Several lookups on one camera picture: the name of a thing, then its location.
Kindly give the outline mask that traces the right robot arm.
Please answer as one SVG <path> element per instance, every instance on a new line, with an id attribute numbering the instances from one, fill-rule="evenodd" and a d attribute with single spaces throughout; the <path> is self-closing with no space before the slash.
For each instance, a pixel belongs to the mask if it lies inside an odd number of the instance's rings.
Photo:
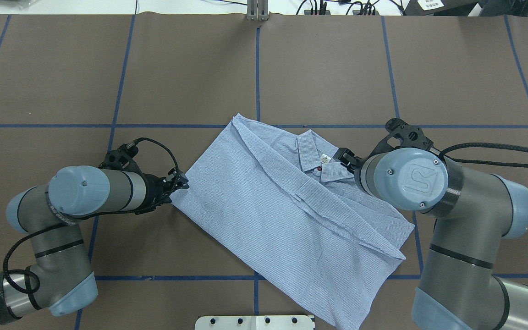
<path id="1" fill-rule="evenodd" d="M 501 241 L 528 229 L 528 188 L 418 148 L 334 158 L 371 196 L 436 220 L 412 307 L 420 329 L 528 330 L 528 285 L 493 275 Z"/>

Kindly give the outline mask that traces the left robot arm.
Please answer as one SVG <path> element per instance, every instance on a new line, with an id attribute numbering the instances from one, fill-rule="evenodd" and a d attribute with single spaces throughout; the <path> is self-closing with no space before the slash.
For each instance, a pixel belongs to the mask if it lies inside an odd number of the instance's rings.
<path id="1" fill-rule="evenodd" d="M 101 215 L 142 215 L 188 188 L 172 169 L 157 177 L 132 169 L 68 166 L 8 204 L 8 223 L 24 236 L 4 257 L 0 271 L 0 325 L 48 309 L 54 317 L 90 305 L 96 276 L 80 224 Z"/>

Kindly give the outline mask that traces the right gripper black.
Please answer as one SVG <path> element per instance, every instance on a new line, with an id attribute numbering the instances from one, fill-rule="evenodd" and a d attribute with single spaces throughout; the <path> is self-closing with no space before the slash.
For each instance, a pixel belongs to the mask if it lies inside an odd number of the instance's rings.
<path id="1" fill-rule="evenodd" d="M 356 156 L 349 148 L 338 148 L 337 160 L 347 169 L 348 172 L 354 175 L 356 180 L 360 178 L 361 169 L 364 165 L 364 159 Z"/>

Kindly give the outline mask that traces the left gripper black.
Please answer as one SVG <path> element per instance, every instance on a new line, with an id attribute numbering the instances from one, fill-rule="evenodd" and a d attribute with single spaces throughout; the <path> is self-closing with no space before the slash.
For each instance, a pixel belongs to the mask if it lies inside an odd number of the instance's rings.
<path id="1" fill-rule="evenodd" d="M 170 204 L 170 195 L 176 190 L 188 189 L 189 180 L 180 169 L 170 169 L 165 177 L 152 177 L 154 185 L 153 204 Z"/>

